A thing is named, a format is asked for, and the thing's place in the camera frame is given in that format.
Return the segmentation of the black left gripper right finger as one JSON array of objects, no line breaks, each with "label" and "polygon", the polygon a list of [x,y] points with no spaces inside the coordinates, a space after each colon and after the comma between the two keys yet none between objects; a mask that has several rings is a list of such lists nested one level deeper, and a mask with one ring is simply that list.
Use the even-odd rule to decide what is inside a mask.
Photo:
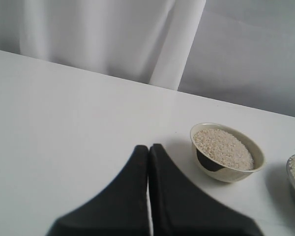
[{"label": "black left gripper right finger", "polygon": [[161,144],[149,150],[148,184],[156,236],[261,236],[255,221],[187,178]]}]

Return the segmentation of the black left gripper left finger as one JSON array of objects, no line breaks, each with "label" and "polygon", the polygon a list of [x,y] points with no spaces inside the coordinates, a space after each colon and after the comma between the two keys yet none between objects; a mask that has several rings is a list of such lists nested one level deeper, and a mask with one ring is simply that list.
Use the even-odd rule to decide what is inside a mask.
[{"label": "black left gripper left finger", "polygon": [[49,236],[148,236],[148,153],[135,146],[114,180],[98,195],[58,218]]}]

